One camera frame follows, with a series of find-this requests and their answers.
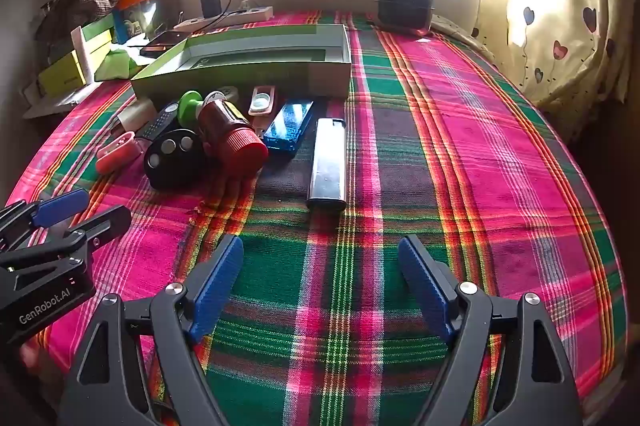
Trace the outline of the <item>grey small heater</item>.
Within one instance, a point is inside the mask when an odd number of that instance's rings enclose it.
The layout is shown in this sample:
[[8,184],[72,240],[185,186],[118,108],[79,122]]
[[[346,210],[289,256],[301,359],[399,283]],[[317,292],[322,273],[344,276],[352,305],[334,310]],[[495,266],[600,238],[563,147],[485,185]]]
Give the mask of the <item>grey small heater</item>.
[[431,30],[434,0],[378,0],[378,22],[388,30],[417,36]]

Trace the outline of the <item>blue usb tester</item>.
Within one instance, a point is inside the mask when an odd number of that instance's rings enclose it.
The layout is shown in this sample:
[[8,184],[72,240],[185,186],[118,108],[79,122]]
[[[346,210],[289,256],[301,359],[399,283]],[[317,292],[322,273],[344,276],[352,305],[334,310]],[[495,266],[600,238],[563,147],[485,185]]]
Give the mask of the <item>blue usb tester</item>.
[[286,101],[262,135],[267,149],[294,155],[303,141],[313,108],[313,100]]

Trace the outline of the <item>green cardboard box tray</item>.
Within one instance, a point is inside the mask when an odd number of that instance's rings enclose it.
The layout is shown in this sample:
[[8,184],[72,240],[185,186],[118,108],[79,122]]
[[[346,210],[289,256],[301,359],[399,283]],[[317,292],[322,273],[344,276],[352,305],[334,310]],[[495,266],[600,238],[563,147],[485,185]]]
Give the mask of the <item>green cardboard box tray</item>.
[[131,86],[160,108],[188,90],[206,95],[223,86],[241,93],[273,86],[282,96],[346,99],[351,77],[344,26],[292,24],[190,36],[134,75]]

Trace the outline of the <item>white usb charger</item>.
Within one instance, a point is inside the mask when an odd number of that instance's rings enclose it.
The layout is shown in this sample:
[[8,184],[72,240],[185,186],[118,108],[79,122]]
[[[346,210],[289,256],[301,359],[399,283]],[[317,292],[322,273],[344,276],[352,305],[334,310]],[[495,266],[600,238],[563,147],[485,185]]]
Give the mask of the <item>white usb charger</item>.
[[123,131],[139,131],[155,119],[157,111],[150,99],[137,99],[117,116]]

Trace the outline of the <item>pink clip with teal pad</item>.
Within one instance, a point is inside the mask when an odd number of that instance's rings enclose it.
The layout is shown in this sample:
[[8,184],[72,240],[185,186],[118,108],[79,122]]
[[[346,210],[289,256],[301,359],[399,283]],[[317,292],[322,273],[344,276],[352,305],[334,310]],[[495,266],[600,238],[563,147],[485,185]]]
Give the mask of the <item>pink clip with teal pad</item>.
[[276,87],[272,85],[256,86],[253,90],[248,116],[258,136],[265,133],[274,118],[276,99]]

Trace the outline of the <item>black round key fob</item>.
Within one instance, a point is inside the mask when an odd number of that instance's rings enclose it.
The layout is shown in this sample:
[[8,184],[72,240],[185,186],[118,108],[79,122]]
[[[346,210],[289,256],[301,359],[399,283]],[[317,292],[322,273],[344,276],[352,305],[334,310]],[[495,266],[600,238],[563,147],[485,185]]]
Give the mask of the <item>black round key fob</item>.
[[143,169],[157,191],[187,188],[198,180],[205,164],[200,136],[187,128],[177,128],[155,139],[143,158]]

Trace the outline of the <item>white power strip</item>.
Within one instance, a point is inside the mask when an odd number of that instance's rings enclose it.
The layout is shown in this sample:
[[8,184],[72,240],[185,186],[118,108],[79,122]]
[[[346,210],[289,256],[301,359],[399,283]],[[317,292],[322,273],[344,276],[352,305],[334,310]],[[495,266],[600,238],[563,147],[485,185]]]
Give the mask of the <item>white power strip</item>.
[[245,23],[261,22],[270,20],[273,17],[273,7],[254,7],[244,10],[228,12],[220,18],[192,18],[184,20],[175,25],[175,31],[198,32],[207,28],[224,28],[231,26],[242,26]]

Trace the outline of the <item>black plugged charger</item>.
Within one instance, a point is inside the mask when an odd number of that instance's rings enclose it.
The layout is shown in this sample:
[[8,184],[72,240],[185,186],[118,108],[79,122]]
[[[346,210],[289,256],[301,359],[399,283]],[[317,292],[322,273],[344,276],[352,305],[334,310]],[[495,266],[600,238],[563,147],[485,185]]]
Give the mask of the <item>black plugged charger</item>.
[[218,17],[222,13],[221,0],[200,0],[204,19]]

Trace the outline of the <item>heart pattern curtain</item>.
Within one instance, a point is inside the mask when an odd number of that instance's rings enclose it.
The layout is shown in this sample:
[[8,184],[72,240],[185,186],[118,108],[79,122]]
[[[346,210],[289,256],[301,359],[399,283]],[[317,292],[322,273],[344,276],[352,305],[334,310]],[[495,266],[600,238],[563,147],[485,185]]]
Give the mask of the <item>heart pattern curtain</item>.
[[608,92],[608,49],[632,0],[478,0],[472,34],[538,107]]

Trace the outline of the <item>pink red small clip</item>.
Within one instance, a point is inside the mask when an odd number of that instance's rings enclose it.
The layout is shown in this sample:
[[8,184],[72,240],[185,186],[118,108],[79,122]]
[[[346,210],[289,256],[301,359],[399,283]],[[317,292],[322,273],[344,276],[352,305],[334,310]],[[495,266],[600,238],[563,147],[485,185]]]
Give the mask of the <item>pink red small clip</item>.
[[96,172],[100,175],[110,175],[137,160],[143,154],[143,149],[133,131],[126,131],[96,153]]

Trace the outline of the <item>silver lighter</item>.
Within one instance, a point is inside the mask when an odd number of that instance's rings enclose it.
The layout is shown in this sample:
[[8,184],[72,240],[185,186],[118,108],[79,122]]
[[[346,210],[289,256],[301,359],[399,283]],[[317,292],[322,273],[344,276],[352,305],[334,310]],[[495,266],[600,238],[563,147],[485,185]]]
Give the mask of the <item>silver lighter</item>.
[[346,127],[335,117],[320,117],[307,192],[310,209],[346,209]]

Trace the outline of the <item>white round cap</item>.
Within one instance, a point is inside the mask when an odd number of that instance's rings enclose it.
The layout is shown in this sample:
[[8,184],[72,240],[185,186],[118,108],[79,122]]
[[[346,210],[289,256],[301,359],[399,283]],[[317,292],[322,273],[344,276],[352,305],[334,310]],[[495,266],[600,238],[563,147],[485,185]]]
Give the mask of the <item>white round cap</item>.
[[223,86],[218,88],[218,92],[224,95],[224,99],[236,104],[240,100],[239,90],[235,86]]

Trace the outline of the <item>red cap brown bottle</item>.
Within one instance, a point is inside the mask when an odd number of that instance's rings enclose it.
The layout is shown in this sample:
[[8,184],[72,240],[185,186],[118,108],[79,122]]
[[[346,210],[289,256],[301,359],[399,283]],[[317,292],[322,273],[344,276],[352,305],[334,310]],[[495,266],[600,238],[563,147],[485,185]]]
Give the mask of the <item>red cap brown bottle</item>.
[[265,165],[266,145],[240,110],[221,94],[205,98],[196,122],[207,150],[229,176],[253,177]]

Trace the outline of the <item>black remote stick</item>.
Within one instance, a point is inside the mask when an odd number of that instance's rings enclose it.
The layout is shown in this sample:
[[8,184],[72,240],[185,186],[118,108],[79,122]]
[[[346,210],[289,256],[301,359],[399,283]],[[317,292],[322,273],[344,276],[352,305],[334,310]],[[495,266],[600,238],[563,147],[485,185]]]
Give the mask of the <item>black remote stick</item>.
[[146,123],[140,131],[137,131],[137,139],[143,139],[146,141],[153,141],[167,133],[168,131],[172,131],[179,127],[178,119],[178,102],[172,101],[170,104],[165,106],[159,113],[151,120],[149,123]]

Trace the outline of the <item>green white spool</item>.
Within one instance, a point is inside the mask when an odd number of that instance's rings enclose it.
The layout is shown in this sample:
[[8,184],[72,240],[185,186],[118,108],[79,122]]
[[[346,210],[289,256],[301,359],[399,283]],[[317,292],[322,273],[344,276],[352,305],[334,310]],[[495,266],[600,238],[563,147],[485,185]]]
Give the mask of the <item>green white spool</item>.
[[198,129],[198,110],[202,108],[203,97],[196,90],[187,90],[179,99],[177,119],[181,127]]

